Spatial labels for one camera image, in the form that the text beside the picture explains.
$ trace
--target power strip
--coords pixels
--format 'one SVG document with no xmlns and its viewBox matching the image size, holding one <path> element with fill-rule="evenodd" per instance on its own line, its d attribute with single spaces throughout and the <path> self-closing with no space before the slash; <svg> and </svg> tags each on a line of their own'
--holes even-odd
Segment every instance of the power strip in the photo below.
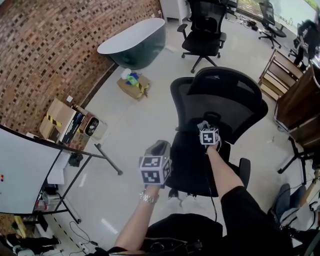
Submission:
<svg viewBox="0 0 320 256">
<path fill-rule="evenodd" d="M 79 242 L 78 244 L 79 244 L 79 246 L 80 246 L 82 249 L 84 249 L 84 251 L 85 251 L 86 253 L 89 253 L 88 247 L 86 247 L 83 242 Z"/>
</svg>

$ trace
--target brick wall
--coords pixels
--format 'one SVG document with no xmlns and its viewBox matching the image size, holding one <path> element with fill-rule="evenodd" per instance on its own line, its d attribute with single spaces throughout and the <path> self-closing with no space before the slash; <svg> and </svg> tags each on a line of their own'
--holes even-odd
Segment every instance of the brick wall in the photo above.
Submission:
<svg viewBox="0 0 320 256">
<path fill-rule="evenodd" d="M 159 0 L 11 2 L 0 12 L 0 124 L 37 135 L 55 97 L 80 104 L 112 65 L 98 46 L 160 9 Z"/>
</svg>

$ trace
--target whiteboard stand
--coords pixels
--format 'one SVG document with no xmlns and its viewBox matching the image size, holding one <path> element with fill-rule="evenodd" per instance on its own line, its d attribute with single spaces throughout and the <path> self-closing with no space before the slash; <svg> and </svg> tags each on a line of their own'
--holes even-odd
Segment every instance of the whiteboard stand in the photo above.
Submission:
<svg viewBox="0 0 320 256">
<path fill-rule="evenodd" d="M 53 142 L 50 142 L 50 141 L 47 141 L 45 139 L 42 139 L 42 138 L 30 138 L 30 137 L 27 137 L 21 133 L 18 133 L 14 130 L 11 130 L 3 125 L 0 125 L 0 129 L 6 131 L 6 132 L 9 132 L 15 136 L 18 136 L 20 138 L 23 138 L 27 141 L 32 141 L 36 144 L 40 144 L 40 145 L 43 145 L 43 146 L 46 146 L 46 147 L 49 147 L 49 148 L 53 148 L 53 149 L 57 149 L 59 150 L 59 153 L 57 154 L 57 156 L 55 157 L 45 179 L 43 180 L 43 183 L 42 183 L 42 186 L 41 186 L 41 190 L 40 192 L 38 193 L 38 197 L 37 199 L 40 198 L 40 196 L 42 195 L 43 193 L 43 190 L 44 190 L 44 184 L 51 172 L 51 170 L 53 169 L 55 163 L 57 162 L 60 154 L 62 153 L 63 150 L 66 150 L 66 151 L 69 151 L 69 152 L 74 152 L 74 153 L 78 153 L 78 154 L 82 154 L 82 155 L 85 155 L 85 156 L 89 156 L 87 158 L 87 160 L 84 162 L 84 164 L 81 166 L 80 170 L 77 172 L 77 174 L 75 175 L 75 177 L 73 178 L 73 180 L 71 181 L 70 185 L 67 187 L 66 191 L 64 192 L 64 194 L 62 196 L 59 195 L 60 197 L 60 201 L 59 203 L 56 205 L 54 211 L 34 211 L 35 210 L 35 205 L 36 205 L 36 202 L 34 202 L 34 206 L 33 206 L 33 212 L 32 213 L 18 213 L 18 212 L 11 212 L 12 214 L 15 214 L 17 216 L 39 216 L 39 215 L 50 215 L 50 214 L 58 214 L 58 213 L 65 213 L 65 212 L 69 212 L 69 214 L 71 215 L 71 217 L 74 219 L 74 221 L 79 224 L 81 223 L 81 219 L 78 219 L 76 218 L 73 213 L 70 211 L 69 207 L 66 205 L 64 199 L 67 195 L 67 193 L 69 192 L 70 188 L 72 187 L 72 185 L 75 183 L 75 181 L 77 180 L 77 178 L 79 177 L 79 175 L 81 174 L 81 172 L 84 170 L 84 168 L 86 167 L 86 165 L 89 163 L 89 161 L 91 160 L 91 158 L 100 158 L 100 159 L 106 159 L 110 165 L 116 170 L 117 174 L 119 176 L 121 176 L 123 174 L 123 171 L 120 170 L 116 165 L 115 163 L 105 154 L 105 152 L 101 149 L 101 145 L 100 144 L 94 144 L 95 147 L 99 150 L 99 152 L 101 153 L 101 155 L 98 155 L 98 154 L 93 154 L 93 153 L 89 153 L 89 152 L 85 152 L 85 151 L 81 151 L 81 150 L 77 150 L 77 149 L 74 149 L 74 148 L 70 148 L 70 147 L 67 147 L 63 144 L 55 144 Z M 63 204 L 65 209 L 61 209 L 61 210 L 58 210 L 59 206 Z"/>
</svg>

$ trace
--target white bathtub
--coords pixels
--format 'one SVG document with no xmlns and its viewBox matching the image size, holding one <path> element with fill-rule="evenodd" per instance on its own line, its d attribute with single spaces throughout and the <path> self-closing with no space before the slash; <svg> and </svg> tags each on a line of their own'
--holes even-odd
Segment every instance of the white bathtub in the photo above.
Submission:
<svg viewBox="0 0 320 256">
<path fill-rule="evenodd" d="M 109 38 L 97 51 L 124 68 L 136 70 L 148 66 L 165 44 L 165 21 L 148 18 Z"/>
</svg>

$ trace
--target mesh chair back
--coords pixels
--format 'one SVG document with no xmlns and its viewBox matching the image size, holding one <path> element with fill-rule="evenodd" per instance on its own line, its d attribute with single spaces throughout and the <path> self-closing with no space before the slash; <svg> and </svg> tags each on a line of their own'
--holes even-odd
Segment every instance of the mesh chair back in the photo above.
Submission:
<svg viewBox="0 0 320 256">
<path fill-rule="evenodd" d="M 191 30 L 220 37 L 221 23 L 227 11 L 228 0 L 189 0 Z"/>
<path fill-rule="evenodd" d="M 260 2 L 259 6 L 263 15 L 262 25 L 264 26 L 268 26 L 268 24 L 275 25 L 276 21 L 274 16 L 274 7 L 272 3 L 265 0 L 264 2 Z"/>
<path fill-rule="evenodd" d="M 257 83 L 225 67 L 203 68 L 195 78 L 179 78 L 171 84 L 171 94 L 178 131 L 198 133 L 197 124 L 206 120 L 231 144 L 268 112 Z"/>
</svg>

